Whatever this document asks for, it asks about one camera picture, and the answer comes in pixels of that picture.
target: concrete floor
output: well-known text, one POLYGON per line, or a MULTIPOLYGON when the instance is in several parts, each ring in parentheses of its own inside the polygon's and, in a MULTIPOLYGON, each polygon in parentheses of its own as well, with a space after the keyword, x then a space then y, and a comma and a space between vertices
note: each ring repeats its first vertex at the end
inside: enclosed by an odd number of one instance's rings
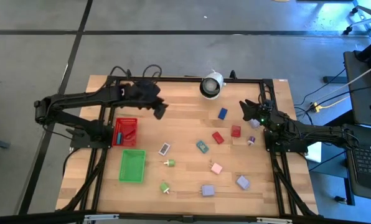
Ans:
MULTIPOLYGON (((86 1, 0 1, 0 29, 78 29, 86 1)), ((270 0, 95 1, 86 29, 221 29, 221 30, 344 30, 351 3, 274 2, 270 0)), ((15 212, 42 129, 34 123, 33 101, 57 92, 74 36, 0 35, 0 215, 15 212)), ((134 75, 157 63, 167 76, 204 76, 215 69, 245 78, 286 78, 295 103, 323 83, 324 75, 343 69, 342 53, 361 50, 366 37, 295 37, 227 35, 83 36, 67 93, 84 91, 88 76, 106 75, 115 65, 134 75)), ((314 100, 338 85, 310 97, 314 100)), ((350 100, 314 114, 325 124, 351 108, 350 100)), ((64 132, 63 127, 56 131, 64 132)), ((58 196, 62 162, 69 141, 53 136, 30 212, 50 212, 58 196)), ((321 215, 371 222, 371 200, 356 198, 350 207, 334 202, 341 179, 311 175, 321 215)), ((121 223, 158 223, 121 221, 121 223)))

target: office chair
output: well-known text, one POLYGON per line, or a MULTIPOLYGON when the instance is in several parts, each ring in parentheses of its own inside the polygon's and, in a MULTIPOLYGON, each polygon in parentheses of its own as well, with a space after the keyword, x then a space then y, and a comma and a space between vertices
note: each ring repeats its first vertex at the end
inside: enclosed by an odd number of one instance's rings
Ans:
MULTIPOLYGON (((361 9, 364 12, 371 15, 371 9, 368 9, 366 7, 363 7, 363 6, 356 6, 355 8, 353 8, 351 13, 355 14, 359 9, 361 9)), ((346 28, 345 31, 343 31, 343 34, 345 34, 345 35, 349 34, 349 32, 351 32, 353 30, 353 26, 364 25, 364 24, 367 24, 367 23, 371 23, 371 18, 370 19, 364 19, 360 22, 355 22, 355 23, 351 24, 349 27, 346 28)))

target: red plastic basket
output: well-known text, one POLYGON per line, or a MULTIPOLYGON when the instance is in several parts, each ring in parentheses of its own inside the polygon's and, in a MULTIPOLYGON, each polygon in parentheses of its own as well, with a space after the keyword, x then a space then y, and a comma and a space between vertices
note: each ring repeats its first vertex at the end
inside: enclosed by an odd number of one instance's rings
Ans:
POLYGON ((117 118, 112 137, 113 146, 135 146, 137 136, 137 118, 117 118), (121 144, 117 144, 118 133, 122 133, 121 144))

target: wooden table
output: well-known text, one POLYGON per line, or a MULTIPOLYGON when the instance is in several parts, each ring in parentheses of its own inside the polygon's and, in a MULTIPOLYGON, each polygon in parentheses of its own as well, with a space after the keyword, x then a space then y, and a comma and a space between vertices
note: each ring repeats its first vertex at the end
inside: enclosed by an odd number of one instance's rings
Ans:
MULTIPOLYGON (((90 76, 87 91, 96 91, 106 76, 90 76)), ((287 80, 273 80, 278 109, 296 118, 287 80)), ((270 156, 265 150, 263 127, 252 129, 242 120, 240 100, 258 101, 257 84, 228 83, 216 100, 206 100, 199 91, 199 83, 158 82, 159 96, 169 105, 162 120, 153 116, 152 110, 137 108, 116 109, 115 117, 138 118, 136 149, 144 149, 146 165, 144 182, 129 184, 119 182, 119 170, 123 149, 109 149, 101 185, 98 212, 162 213, 194 215, 278 215, 275 185, 270 156), (228 109, 224 120, 217 118, 221 108, 228 109), (231 125, 242 127, 240 138, 230 135, 231 125), (218 131, 224 142, 218 145, 212 137, 218 131), (247 137, 256 137, 255 145, 247 146, 247 137), (195 146, 203 140, 209 151, 203 154, 195 146), (171 145, 166 156, 157 152, 164 142, 171 145), (175 167, 163 164, 175 159, 175 167), (210 160, 223 167, 219 175, 210 171, 210 160), (236 179, 244 175, 250 182, 249 190, 242 190, 236 179), (159 185, 167 182, 170 194, 163 194, 159 185), (201 186, 215 186, 214 197, 202 197, 201 186)), ((82 108, 80 116, 98 119, 99 106, 82 108)), ((317 212, 316 201, 306 161, 296 153, 288 153, 288 164, 293 187, 309 208, 317 212)), ((62 208, 82 186, 90 149, 76 152, 67 163, 57 208, 62 208)), ((92 185, 87 208, 91 207, 92 185)), ((288 197, 283 187, 286 212, 288 197)))

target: green plastic tray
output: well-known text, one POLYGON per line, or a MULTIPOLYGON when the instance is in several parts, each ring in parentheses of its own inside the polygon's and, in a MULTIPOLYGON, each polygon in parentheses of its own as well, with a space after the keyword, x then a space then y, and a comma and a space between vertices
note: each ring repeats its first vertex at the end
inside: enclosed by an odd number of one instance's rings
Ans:
POLYGON ((145 150, 123 150, 119 181, 127 183, 143 183, 145 162, 145 150))

